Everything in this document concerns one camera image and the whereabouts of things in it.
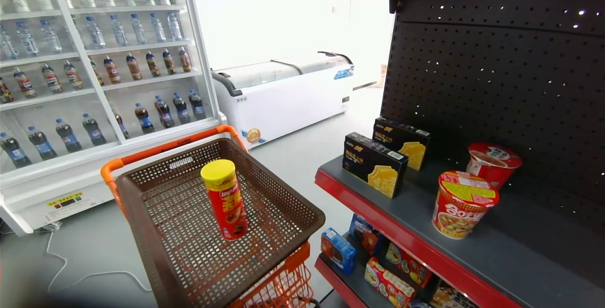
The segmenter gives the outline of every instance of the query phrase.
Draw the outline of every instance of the orange shopping cart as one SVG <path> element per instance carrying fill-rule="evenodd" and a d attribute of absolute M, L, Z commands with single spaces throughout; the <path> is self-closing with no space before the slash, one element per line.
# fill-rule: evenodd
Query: orange shopping cart
<path fill-rule="evenodd" d="M 127 164 L 223 133 L 232 140 L 217 138 L 112 177 Z M 235 241 L 221 237 L 199 176 L 216 159 L 235 163 L 246 207 L 249 230 Z M 233 127 L 114 159 L 101 176 L 128 220 L 160 307 L 319 306 L 304 261 L 325 215 L 252 158 Z"/>

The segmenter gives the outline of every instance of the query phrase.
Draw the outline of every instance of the red chip can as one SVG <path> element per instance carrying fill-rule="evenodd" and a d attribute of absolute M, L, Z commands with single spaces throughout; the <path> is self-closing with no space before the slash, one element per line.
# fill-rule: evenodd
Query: red chip can
<path fill-rule="evenodd" d="M 471 160 L 467 172 L 485 179 L 499 190 L 517 168 L 523 164 L 513 151 L 489 143 L 475 143 L 468 147 Z"/>
<path fill-rule="evenodd" d="M 239 239 L 248 231 L 242 192 L 231 160 L 214 160 L 199 172 L 204 180 L 214 216 L 223 238 Z"/>

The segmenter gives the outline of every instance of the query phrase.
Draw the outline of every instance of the pegboard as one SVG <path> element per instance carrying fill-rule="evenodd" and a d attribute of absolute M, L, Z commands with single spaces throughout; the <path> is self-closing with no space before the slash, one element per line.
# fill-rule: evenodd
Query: pegboard
<path fill-rule="evenodd" d="M 605 0 L 400 0 L 382 115 L 438 146 L 513 149 L 520 192 L 605 228 L 603 13 Z"/>

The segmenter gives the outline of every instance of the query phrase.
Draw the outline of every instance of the chest freezer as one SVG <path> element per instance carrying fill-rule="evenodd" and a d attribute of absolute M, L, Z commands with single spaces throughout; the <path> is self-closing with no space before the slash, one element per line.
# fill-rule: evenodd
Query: chest freezer
<path fill-rule="evenodd" d="M 218 107 L 254 148 L 346 111 L 354 65 L 317 52 L 212 72 Z"/>

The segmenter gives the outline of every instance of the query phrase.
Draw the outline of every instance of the refrigerated display case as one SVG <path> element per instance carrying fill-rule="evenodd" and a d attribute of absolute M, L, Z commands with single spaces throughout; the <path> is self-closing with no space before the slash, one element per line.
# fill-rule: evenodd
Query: refrigerated display case
<path fill-rule="evenodd" d="M 0 218 L 17 235 L 111 200 L 108 160 L 225 122 L 194 0 L 1 6 Z"/>

